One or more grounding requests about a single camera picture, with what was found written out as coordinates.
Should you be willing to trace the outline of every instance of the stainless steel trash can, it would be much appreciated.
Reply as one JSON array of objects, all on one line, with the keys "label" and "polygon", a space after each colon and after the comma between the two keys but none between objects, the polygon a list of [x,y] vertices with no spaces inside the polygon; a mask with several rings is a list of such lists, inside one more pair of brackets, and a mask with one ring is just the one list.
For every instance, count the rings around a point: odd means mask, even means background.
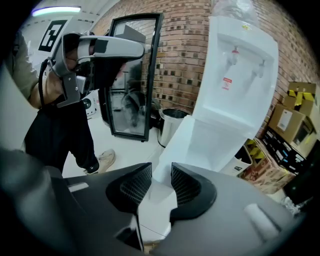
[{"label": "stainless steel trash can", "polygon": [[158,142],[165,148],[184,117],[189,114],[174,108],[160,109],[159,114],[161,116],[161,123],[159,126]]}]

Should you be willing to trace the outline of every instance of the brick wall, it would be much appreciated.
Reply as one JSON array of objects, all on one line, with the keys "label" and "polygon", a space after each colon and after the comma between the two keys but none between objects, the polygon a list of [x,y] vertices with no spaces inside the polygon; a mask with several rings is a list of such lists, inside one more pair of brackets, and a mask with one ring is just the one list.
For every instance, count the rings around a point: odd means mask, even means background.
[{"label": "brick wall", "polygon": [[[272,111],[287,94],[290,81],[320,80],[316,57],[302,31],[274,0],[252,0],[260,28],[279,47],[279,74],[270,109],[259,130],[260,137]],[[153,97],[164,107],[193,111],[203,76],[208,47],[211,0],[121,0],[96,24],[104,35],[114,18],[162,12],[164,20],[156,59]]]}]

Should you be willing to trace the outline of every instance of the cable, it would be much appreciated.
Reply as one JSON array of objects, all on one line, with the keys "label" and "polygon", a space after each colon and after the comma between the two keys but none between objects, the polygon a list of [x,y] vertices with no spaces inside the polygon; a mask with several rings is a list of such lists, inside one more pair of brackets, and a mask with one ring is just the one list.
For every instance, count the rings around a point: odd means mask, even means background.
[{"label": "cable", "polygon": [[43,91],[42,81],[43,81],[44,72],[45,72],[47,66],[48,66],[48,59],[45,59],[41,63],[40,72],[39,72],[39,81],[38,81],[38,89],[39,89],[39,95],[40,95],[40,101],[41,101],[41,107],[42,108],[45,106],[44,91]]}]

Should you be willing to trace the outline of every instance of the plastic bag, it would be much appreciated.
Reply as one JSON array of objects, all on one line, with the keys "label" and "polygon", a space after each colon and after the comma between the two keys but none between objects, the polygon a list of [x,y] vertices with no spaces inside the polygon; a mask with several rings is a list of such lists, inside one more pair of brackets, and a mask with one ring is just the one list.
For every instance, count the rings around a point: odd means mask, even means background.
[{"label": "plastic bag", "polygon": [[234,18],[259,28],[257,13],[250,0],[215,0],[212,16]]}]

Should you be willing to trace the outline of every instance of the warning label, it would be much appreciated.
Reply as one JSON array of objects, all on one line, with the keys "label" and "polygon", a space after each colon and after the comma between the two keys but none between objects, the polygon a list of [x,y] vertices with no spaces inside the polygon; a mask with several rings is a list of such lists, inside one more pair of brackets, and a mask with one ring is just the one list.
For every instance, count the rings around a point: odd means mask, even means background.
[{"label": "warning label", "polygon": [[229,78],[223,78],[222,89],[229,91],[232,80]]}]

